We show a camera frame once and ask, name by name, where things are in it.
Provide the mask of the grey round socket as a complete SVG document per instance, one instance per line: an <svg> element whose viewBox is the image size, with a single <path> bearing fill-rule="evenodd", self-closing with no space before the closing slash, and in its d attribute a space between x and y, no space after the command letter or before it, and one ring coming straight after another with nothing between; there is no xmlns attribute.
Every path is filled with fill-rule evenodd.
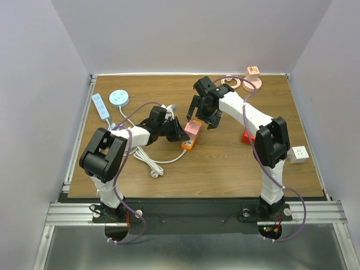
<svg viewBox="0 0 360 270"><path fill-rule="evenodd" d="M109 101L113 107L124 107L130 102L130 96L127 91L117 89L109 95Z"/></svg>

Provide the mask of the white cube adapter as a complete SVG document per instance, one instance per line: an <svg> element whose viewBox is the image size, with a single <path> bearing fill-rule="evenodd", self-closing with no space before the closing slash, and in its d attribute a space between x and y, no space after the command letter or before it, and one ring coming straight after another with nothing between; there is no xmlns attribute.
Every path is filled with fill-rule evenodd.
<svg viewBox="0 0 360 270"><path fill-rule="evenodd" d="M295 146L289 149L287 157L291 164L299 164L308 160L309 154L305 146Z"/></svg>

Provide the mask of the light blue power strip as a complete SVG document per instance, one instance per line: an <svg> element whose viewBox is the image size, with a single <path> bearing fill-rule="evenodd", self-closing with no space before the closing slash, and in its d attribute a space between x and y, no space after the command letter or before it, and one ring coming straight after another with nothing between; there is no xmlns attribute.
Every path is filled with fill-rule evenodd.
<svg viewBox="0 0 360 270"><path fill-rule="evenodd" d="M93 104L95 105L95 108L101 118L101 120L107 121L110 120L110 114L106 108L106 105L101 97L101 95L99 93L93 94L91 96Z"/></svg>

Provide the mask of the red cube adapter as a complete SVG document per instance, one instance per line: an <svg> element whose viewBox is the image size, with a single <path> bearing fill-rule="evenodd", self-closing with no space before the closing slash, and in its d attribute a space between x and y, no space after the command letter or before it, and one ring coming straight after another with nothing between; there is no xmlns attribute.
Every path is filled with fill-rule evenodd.
<svg viewBox="0 0 360 270"><path fill-rule="evenodd" d="M253 136L252 133L250 134L250 137L249 137L247 131L244 131L244 133L241 137L241 142L250 145L251 142L255 143L255 137Z"/></svg>

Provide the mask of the aluminium frame rail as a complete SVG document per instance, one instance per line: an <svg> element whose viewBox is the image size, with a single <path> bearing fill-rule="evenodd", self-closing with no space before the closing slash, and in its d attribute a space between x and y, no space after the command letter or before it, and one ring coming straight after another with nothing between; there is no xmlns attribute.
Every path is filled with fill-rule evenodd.
<svg viewBox="0 0 360 270"><path fill-rule="evenodd" d="M340 201L307 201L306 224L347 224L343 206ZM292 220L282 224L301 224L304 216L300 202L289 202ZM92 221L93 213L86 203L54 203L48 207L46 226L99 226Z"/></svg>

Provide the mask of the orange power strip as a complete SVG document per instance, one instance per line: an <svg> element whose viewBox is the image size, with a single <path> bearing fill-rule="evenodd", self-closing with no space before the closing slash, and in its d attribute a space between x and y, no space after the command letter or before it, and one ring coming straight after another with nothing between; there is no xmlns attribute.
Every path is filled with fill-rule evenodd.
<svg viewBox="0 0 360 270"><path fill-rule="evenodd" d="M196 139L197 139L197 137L198 137L198 135L200 133L200 130L199 130L197 135L191 136L189 140L182 142L181 148L182 148L183 151L191 151L192 150L193 146L195 145L195 141L196 141Z"/></svg>

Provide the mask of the pink cube adapter with drawing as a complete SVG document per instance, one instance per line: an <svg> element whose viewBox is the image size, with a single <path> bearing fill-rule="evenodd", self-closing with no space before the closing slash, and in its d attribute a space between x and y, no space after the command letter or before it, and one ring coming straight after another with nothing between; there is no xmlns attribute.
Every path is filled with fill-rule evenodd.
<svg viewBox="0 0 360 270"><path fill-rule="evenodd" d="M245 72L245 79L250 82L257 81L259 79L259 74L260 72L257 66L249 66Z"/></svg>

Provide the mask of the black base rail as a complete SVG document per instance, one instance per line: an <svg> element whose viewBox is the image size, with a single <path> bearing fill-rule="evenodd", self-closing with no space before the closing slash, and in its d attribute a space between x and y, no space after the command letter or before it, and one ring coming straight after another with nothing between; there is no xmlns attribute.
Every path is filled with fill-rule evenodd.
<svg viewBox="0 0 360 270"><path fill-rule="evenodd" d="M289 204L273 210L259 198L127 199L130 207L107 210L99 202L53 204L48 221L61 226L101 226L108 237L267 233L291 221Z"/></svg>

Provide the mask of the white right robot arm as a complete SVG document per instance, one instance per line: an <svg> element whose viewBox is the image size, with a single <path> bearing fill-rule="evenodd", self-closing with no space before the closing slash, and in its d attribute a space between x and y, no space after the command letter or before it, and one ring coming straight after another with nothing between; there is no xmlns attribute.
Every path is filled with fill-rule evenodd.
<svg viewBox="0 0 360 270"><path fill-rule="evenodd" d="M194 85L197 95L193 96L187 112L187 119L195 115L208 125L217 128L222 113L233 117L245 127L255 142L254 157L262 169L262 190L259 205L260 216L272 219L279 213L278 204L284 199L282 175L290 149L287 124L284 118L266 115L242 99L228 84L215 85L208 76L199 79Z"/></svg>

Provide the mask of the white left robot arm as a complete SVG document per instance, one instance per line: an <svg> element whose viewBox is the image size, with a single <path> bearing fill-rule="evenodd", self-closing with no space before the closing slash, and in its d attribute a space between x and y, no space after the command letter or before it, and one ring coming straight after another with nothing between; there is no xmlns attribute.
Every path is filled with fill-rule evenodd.
<svg viewBox="0 0 360 270"><path fill-rule="evenodd" d="M125 216L124 199L115 180L124 166L125 151L138 146L148 146L159 137L169 142L189 140L178 118L163 106L154 106L148 118L125 129L98 128L83 151L79 166L90 176L100 194L100 210L97 212L118 222Z"/></svg>

